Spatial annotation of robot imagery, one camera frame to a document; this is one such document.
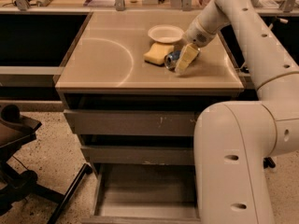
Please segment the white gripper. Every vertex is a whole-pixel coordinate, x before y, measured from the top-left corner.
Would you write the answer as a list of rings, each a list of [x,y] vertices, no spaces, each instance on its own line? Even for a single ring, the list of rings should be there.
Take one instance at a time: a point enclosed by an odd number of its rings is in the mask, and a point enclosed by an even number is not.
[[[190,44],[182,48],[176,63],[175,72],[183,74],[199,55],[199,48],[207,46],[214,39],[216,33],[217,22],[215,20],[209,17],[197,16],[183,35],[183,38]]]

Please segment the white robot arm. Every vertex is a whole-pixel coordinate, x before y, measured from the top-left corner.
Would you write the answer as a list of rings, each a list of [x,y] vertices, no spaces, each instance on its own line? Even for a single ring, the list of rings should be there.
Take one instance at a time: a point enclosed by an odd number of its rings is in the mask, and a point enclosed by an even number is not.
[[[211,0],[184,36],[202,47],[199,36],[231,25],[258,96],[211,105],[196,121],[202,224],[275,224],[263,160],[299,148],[299,67],[253,5],[253,0]]]

